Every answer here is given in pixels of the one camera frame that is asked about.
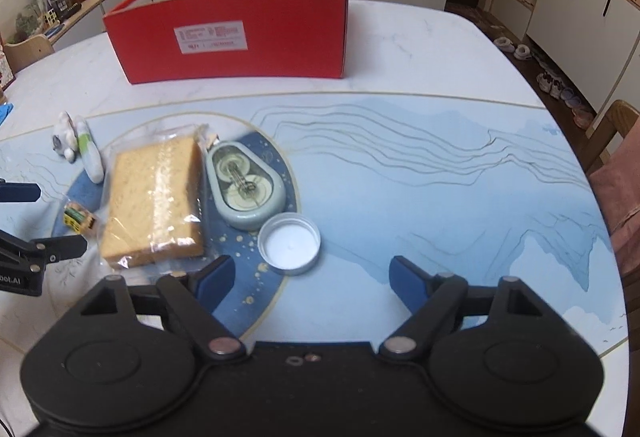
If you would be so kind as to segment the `red cardboard shoe box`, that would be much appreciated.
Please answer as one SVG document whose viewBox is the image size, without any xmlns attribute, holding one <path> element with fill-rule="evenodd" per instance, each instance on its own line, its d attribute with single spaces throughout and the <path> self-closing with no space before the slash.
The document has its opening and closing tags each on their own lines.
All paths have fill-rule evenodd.
<svg viewBox="0 0 640 437">
<path fill-rule="evenodd" d="M 104 25 L 131 84 L 340 78 L 348 0 L 125 0 Z"/>
</svg>

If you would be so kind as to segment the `small yellow green packet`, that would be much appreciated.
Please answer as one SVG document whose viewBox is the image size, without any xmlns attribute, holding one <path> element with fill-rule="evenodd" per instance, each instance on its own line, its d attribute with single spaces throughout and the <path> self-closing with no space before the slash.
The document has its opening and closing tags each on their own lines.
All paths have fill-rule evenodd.
<svg viewBox="0 0 640 437">
<path fill-rule="evenodd" d="M 68 201 L 63 207 L 63 223 L 78 235 L 94 235 L 98 220 L 85 206 Z"/>
</svg>

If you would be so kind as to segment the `white plush toy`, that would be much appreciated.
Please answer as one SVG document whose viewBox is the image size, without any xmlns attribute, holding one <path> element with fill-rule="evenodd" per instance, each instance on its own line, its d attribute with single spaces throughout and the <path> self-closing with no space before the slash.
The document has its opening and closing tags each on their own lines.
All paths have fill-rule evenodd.
<svg viewBox="0 0 640 437">
<path fill-rule="evenodd" d="M 58 114 L 53 126 L 52 149 L 68 163 L 74 163 L 78 154 L 78 140 L 73 121 L 66 112 Z"/>
</svg>

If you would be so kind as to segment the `green white tube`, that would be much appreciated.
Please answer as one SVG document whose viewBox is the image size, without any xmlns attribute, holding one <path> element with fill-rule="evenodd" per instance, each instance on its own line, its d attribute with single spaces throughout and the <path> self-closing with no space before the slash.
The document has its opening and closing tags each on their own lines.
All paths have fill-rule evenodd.
<svg viewBox="0 0 640 437">
<path fill-rule="evenodd" d="M 89 180 L 100 184 L 104 180 L 104 167 L 101 153 L 94 142 L 87 121 L 81 117 L 75 117 L 75 130 L 77 134 L 78 150 Z"/>
</svg>

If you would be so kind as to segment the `sponge in plastic wrap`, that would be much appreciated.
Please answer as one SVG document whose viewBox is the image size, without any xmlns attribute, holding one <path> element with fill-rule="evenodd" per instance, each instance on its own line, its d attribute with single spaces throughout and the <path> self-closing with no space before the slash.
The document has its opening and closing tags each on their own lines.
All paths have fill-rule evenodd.
<svg viewBox="0 0 640 437">
<path fill-rule="evenodd" d="M 105 264 L 131 269 L 205 255 L 207 134 L 191 124 L 113 145 L 99 239 Z"/>
</svg>

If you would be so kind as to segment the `white round lid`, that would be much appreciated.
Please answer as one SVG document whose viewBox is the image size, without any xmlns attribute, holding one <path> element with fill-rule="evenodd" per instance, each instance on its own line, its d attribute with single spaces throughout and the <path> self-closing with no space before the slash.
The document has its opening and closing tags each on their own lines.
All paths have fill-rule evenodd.
<svg viewBox="0 0 640 437">
<path fill-rule="evenodd" d="M 318 227 L 298 212 L 282 212 L 260 228 L 260 256 L 275 272 L 300 275 L 318 261 L 321 235 Z"/>
</svg>

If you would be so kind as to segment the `green tape dispenser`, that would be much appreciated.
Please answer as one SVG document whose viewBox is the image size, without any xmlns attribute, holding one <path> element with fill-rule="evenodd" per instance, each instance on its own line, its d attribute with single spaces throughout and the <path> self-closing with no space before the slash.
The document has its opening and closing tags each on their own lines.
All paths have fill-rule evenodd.
<svg viewBox="0 0 640 437">
<path fill-rule="evenodd" d="M 244 144 L 218 141 L 208 149 L 205 164 L 215 207 L 230 227 L 256 231 L 284 212 L 283 179 Z"/>
</svg>

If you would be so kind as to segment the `light wooden chair back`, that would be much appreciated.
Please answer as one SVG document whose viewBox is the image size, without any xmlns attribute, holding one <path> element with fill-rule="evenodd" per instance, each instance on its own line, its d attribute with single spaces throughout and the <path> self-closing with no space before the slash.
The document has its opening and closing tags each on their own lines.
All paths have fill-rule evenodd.
<svg viewBox="0 0 640 437">
<path fill-rule="evenodd" d="M 35 35 L 17 44 L 5 44 L 3 50 L 14 73 L 54 53 L 49 39 L 44 35 Z"/>
</svg>

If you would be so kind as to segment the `white sideboard cabinet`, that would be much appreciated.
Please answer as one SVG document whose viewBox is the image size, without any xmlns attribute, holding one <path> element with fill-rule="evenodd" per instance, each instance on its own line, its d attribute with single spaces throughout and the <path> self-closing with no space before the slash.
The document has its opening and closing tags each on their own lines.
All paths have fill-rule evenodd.
<svg viewBox="0 0 640 437">
<path fill-rule="evenodd" d="M 36 35 L 46 36 L 54 52 L 62 50 L 78 41 L 103 33 L 103 15 L 121 1 L 124 0 L 84 0 L 79 4 L 79 9 L 69 18 L 51 27 L 52 33 Z M 17 42 L 4 40 L 3 45 L 17 44 Z"/>
</svg>

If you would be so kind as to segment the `pink cloth on chair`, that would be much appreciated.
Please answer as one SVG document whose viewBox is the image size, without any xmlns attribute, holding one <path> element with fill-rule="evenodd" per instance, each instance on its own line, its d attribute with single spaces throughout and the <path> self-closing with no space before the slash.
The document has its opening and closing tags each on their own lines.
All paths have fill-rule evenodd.
<svg viewBox="0 0 640 437">
<path fill-rule="evenodd" d="M 625 287 L 639 281 L 639 121 L 590 177 Z"/>
</svg>

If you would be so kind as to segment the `white slippers pair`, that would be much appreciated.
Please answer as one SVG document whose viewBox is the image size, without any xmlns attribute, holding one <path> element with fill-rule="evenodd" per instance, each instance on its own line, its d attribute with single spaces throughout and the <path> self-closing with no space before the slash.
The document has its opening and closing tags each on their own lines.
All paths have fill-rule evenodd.
<svg viewBox="0 0 640 437">
<path fill-rule="evenodd" d="M 512 56 L 519 61 L 526 61 L 532 57 L 529 46 L 514 44 L 514 42 L 506 36 L 496 38 L 494 45 L 503 53 L 512 54 Z"/>
</svg>

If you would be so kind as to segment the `white wardrobe cabinets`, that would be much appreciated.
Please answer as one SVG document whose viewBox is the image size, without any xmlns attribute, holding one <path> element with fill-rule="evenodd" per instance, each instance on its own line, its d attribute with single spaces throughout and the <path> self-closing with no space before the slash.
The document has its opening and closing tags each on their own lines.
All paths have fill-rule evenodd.
<svg viewBox="0 0 640 437">
<path fill-rule="evenodd" d="M 629 0 L 491 0 L 489 12 L 514 36 L 533 41 L 596 112 L 639 47 L 639 6 Z"/>
</svg>

